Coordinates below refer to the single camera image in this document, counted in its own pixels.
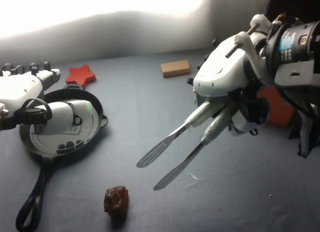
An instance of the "orange-red object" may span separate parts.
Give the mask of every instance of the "orange-red object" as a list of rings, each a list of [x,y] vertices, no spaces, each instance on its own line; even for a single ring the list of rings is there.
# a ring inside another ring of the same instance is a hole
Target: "orange-red object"
[[[90,71],[89,65],[85,64],[80,68],[69,68],[70,75],[67,77],[65,82],[67,84],[76,83],[86,88],[89,83],[96,80],[96,75]]]
[[[295,111],[291,105],[284,104],[280,93],[275,87],[264,87],[258,98],[267,98],[271,111],[268,123],[286,127]]]

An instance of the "bright light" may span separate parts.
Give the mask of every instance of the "bright light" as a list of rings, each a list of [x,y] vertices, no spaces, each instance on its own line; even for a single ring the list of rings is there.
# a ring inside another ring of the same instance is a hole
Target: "bright light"
[[[0,37],[23,34],[97,14],[141,11],[185,16],[204,0],[2,0]]]

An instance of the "white wall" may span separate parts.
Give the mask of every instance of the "white wall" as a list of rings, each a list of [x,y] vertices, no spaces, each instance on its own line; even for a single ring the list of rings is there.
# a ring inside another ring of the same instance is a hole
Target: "white wall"
[[[199,7],[184,15],[122,11],[22,32],[0,38],[0,64],[60,63],[209,47],[213,39],[222,41],[247,30],[253,15],[266,11],[268,1],[201,0]],[[10,11],[2,16],[10,16]]]

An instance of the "metal tongs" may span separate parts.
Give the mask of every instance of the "metal tongs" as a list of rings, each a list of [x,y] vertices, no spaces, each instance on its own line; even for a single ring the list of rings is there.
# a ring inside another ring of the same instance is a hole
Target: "metal tongs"
[[[137,164],[138,168],[147,167],[154,162],[168,146],[181,135],[188,127],[199,126],[211,116],[214,118],[212,123],[204,131],[199,145],[192,151],[192,153],[171,172],[169,172],[159,183],[154,186],[154,190],[161,190],[165,188],[171,181],[173,181],[199,154],[199,152],[215,140],[219,134],[230,124],[232,115],[239,109],[239,105],[233,101],[228,104],[212,104],[208,101],[199,106],[173,133],[157,144],[151,149]]]

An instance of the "white debris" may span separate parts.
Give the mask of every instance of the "white debris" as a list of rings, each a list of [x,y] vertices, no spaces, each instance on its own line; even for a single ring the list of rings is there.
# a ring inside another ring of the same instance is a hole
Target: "white debris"
[[[198,179],[197,177],[195,177],[195,176],[192,175],[192,174],[189,174],[189,176],[191,176],[192,178],[195,178],[196,180],[200,180],[200,179]]]

